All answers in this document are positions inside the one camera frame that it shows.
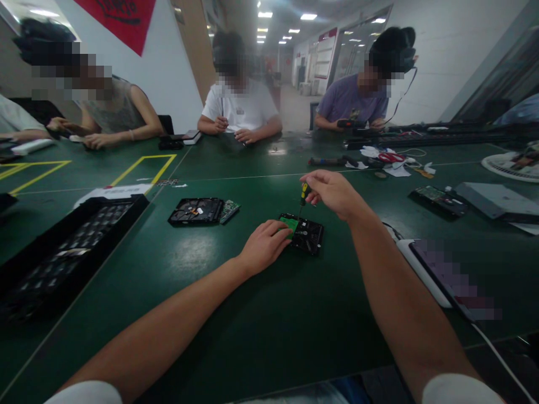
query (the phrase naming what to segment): person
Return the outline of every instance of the person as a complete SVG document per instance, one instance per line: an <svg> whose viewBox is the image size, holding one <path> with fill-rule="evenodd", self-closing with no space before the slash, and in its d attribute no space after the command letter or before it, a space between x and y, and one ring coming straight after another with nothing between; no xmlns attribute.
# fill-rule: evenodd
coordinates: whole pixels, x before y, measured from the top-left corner
<svg viewBox="0 0 539 404"><path fill-rule="evenodd" d="M0 139L25 143L37 139L52 139L47 129L23 107L0 94Z"/></svg>
<svg viewBox="0 0 539 404"><path fill-rule="evenodd" d="M393 52L412 47L414 42L415 31L411 27L385 30L373 43L363 71L330 86L317 108L314 124L320 129L342 132L338 121L353 120L368 122L371 129L382 129L389 103L386 89L394 71L387 63L375 60L373 52Z"/></svg>
<svg viewBox="0 0 539 404"><path fill-rule="evenodd" d="M300 180L312 188L308 203L323 202L348 224L372 313L415 401L502 404L481 381L444 312L352 185L341 174L325 170ZM86 404L137 399L182 355L228 295L277 260L290 243L287 236L291 233L282 222L267 221L258 226L236 258L122 331L47 404L75 403L81 397ZM312 395L305 394L300 402L346 402L338 391L326 392L323 400L314 401ZM298 395L294 391L282 394Z"/></svg>
<svg viewBox="0 0 539 404"><path fill-rule="evenodd" d="M539 94L532 95L504 113L494 125L539 122Z"/></svg>
<svg viewBox="0 0 539 404"><path fill-rule="evenodd" d="M270 91L248 77L240 35L217 32L213 54L219 76L209 90L198 130L207 135L233 132L235 139L245 144L281 132L281 117Z"/></svg>
<svg viewBox="0 0 539 404"><path fill-rule="evenodd" d="M90 149L162 135L159 117L144 92L106 74L104 66L93 65L91 55L73 50L74 40L63 25L33 19L22 21L21 36L13 40L23 60L39 66L41 75L64 79L66 89L82 90L71 94L87 94L78 101L82 110L80 125L56 117L47 127L81 137Z"/></svg>

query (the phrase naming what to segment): green workbench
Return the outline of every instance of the green workbench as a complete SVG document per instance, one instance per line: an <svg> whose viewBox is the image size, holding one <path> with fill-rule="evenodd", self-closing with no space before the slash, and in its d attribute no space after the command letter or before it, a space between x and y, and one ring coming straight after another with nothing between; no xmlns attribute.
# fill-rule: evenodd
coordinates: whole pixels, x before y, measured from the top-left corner
<svg viewBox="0 0 539 404"><path fill-rule="evenodd" d="M437 169L431 180L415 172L381 180L373 170L333 170L341 171L404 237L444 242L444 250L451 251L446 257L460 263L469 283L501 309L499 320L483 324L491 339L538 330L537 239L475 210L448 222L407 198L418 186L443 189L470 181L505 184L539 200L538 187L485 170L482 158L503 153L493 145L424 150L427 156L418 160L432 161ZM256 225L281 213L296 214L299 178L312 170L310 157L344 153L342 135L313 132L285 133L248 149L205 137L180 151L164 170L170 157L143 159L126 173L140 157L175 154L158 151L155 141L97 153L63 141L22 160L71 162L19 191L20 201L0 216L0 262L59 221L91 189L122 176L119 186L162 171L161 179L177 178L188 186L152 188L150 206L64 315L0 329L0 402L44 402L130 323L237 255ZM359 156L358 151L347 154ZM3 178L0 192L51 167L29 166ZM241 210L225 226L167 223L180 199L204 197L232 199ZM302 216L325 227L320 256L287 249L241 286L140 402L229 402L393 362L369 308L346 225L322 205L306 206ZM482 342L456 312L446 313L465 347Z"/></svg>

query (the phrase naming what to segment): gray device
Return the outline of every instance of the gray device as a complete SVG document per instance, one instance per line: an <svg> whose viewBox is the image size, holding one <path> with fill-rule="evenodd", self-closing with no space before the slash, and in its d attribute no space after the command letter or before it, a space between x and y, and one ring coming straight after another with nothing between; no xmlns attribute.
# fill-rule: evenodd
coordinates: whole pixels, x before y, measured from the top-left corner
<svg viewBox="0 0 539 404"><path fill-rule="evenodd" d="M491 219L539 224L539 205L503 185L463 182L455 192Z"/></svg>

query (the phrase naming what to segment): purple t-shirt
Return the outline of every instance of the purple t-shirt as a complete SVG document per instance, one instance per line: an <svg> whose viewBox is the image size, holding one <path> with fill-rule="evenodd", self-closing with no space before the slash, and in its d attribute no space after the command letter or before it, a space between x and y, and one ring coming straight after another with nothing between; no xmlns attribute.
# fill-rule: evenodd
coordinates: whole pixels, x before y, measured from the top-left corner
<svg viewBox="0 0 539 404"><path fill-rule="evenodd" d="M330 122L351 119L372 123L385 118L389 102L385 94L365 98L359 94L358 75L343 77L335 81L320 101L317 112Z"/></svg>

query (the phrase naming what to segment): white t-shirt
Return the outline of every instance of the white t-shirt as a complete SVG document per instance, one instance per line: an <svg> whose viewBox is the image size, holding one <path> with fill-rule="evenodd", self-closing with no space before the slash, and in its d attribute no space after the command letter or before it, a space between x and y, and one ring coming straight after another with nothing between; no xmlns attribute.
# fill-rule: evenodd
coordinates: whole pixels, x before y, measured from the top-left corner
<svg viewBox="0 0 539 404"><path fill-rule="evenodd" d="M268 87L251 79L241 94L234 93L224 81L212 85L202 111L212 121L218 116L227 118L227 132L259 129L278 114Z"/></svg>
<svg viewBox="0 0 539 404"><path fill-rule="evenodd" d="M23 107L0 94L0 134L31 129L47 130Z"/></svg>
<svg viewBox="0 0 539 404"><path fill-rule="evenodd" d="M249 403L344 404L346 399L330 383L315 384ZM485 383L460 374L442 374L432 379L423 390L422 404L504 404ZM66 388L45 404L122 404L118 391L105 382L83 382Z"/></svg>

